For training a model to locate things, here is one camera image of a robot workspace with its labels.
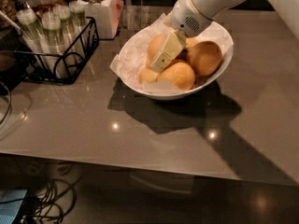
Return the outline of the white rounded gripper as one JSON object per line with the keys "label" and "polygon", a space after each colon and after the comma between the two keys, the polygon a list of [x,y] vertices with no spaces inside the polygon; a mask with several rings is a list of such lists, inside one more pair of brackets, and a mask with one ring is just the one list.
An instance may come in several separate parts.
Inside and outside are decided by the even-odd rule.
{"label": "white rounded gripper", "polygon": [[170,15],[174,31],[164,35],[149,68],[161,73],[185,49],[187,37],[198,36],[212,23],[214,12],[210,0],[177,0]]}

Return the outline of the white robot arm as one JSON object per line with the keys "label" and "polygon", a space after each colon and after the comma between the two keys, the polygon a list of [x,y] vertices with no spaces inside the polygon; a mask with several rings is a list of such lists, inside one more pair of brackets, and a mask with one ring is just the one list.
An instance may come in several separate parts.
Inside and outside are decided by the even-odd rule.
{"label": "white robot arm", "polygon": [[[177,0],[168,14],[167,33],[149,66],[161,73],[185,49],[186,39],[200,35],[226,9],[248,0]],[[299,0],[266,0],[296,38],[299,38]]]}

